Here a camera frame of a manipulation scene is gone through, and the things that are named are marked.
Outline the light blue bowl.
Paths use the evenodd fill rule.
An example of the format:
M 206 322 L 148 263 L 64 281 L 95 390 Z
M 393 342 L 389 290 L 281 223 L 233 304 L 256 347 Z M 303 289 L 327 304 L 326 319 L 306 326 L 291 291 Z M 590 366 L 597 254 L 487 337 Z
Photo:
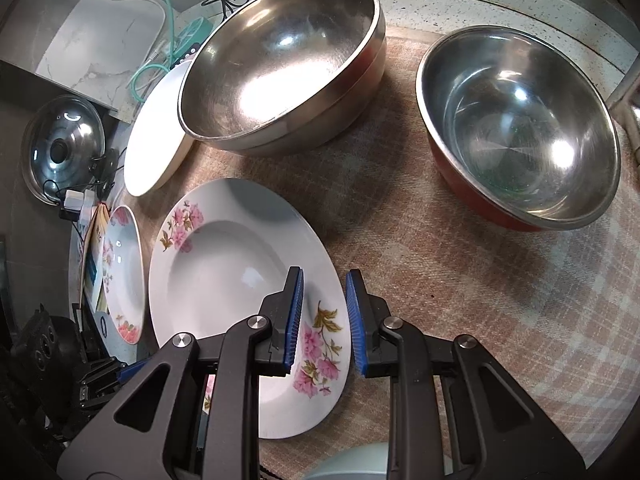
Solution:
M 388 443 L 370 443 L 349 448 L 324 460 L 305 474 L 310 480 L 385 479 L 387 474 Z

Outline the floral white deep plate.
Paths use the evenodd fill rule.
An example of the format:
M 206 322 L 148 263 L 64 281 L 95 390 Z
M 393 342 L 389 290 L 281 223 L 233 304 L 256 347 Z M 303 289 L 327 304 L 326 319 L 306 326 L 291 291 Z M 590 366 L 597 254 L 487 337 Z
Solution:
M 346 384 L 352 345 L 334 265 L 307 221 L 284 198 L 242 179 L 218 179 L 183 196 L 158 231 L 149 273 L 156 340 L 221 334 L 304 271 L 304 299 L 292 372 L 264 377 L 259 435 L 284 439 L 330 414 Z

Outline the small floral plate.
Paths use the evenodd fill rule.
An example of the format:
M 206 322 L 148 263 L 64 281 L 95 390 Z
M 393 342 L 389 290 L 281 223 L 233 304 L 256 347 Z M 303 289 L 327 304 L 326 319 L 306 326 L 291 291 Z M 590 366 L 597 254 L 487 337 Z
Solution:
M 107 222 L 102 242 L 102 285 L 119 337 L 134 346 L 143 332 L 146 281 L 137 220 L 126 205 L 116 207 Z

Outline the plain white plate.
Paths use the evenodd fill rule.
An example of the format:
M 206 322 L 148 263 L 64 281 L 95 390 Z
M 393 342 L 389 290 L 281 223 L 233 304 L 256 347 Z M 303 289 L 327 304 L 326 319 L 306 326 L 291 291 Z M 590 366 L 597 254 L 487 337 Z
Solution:
M 193 139 L 178 118 L 178 96 L 190 65 L 191 61 L 182 62 L 155 86 L 132 125 L 124 166 L 131 196 L 161 188 L 191 149 Z

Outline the steel bowl red outside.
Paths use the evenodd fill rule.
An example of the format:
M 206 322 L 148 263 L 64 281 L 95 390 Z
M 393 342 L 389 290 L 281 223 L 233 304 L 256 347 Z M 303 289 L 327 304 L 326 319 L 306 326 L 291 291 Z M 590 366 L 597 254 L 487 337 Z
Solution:
M 423 55 L 416 100 L 439 173 L 498 226 L 576 230 L 612 204 L 622 161 L 610 113 L 548 42 L 497 25 L 450 32 Z

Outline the checkered beige table cloth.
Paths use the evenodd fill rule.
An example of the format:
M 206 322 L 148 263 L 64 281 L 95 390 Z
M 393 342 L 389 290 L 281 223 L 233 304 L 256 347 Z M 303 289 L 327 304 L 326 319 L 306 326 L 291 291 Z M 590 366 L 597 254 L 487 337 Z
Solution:
M 639 180 L 623 158 L 598 221 L 515 232 L 472 211 L 440 176 L 416 105 L 427 45 L 390 37 L 381 89 L 352 128 L 321 148 L 242 157 L 195 143 L 159 190 L 132 198 L 148 243 L 184 194 L 237 177 L 271 188 L 308 221 L 335 269 L 425 333 L 475 336 L 595 460 L 639 395 Z

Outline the steel pot lid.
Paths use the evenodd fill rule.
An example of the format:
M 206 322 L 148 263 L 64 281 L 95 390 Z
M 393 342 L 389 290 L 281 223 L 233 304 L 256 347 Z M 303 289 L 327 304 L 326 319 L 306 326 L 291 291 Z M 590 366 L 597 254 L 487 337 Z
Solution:
M 43 104 L 23 133 L 20 168 L 37 200 L 64 202 L 68 190 L 82 191 L 93 180 L 105 153 L 105 133 L 96 108 L 63 94 Z

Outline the teal power strip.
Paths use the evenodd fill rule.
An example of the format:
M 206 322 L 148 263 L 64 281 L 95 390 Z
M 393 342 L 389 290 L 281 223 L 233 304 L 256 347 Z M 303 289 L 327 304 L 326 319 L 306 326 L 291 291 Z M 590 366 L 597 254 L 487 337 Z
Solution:
M 188 55 L 198 52 L 213 31 L 213 25 L 205 18 L 196 18 L 186 26 L 175 39 L 169 66 L 181 63 Z

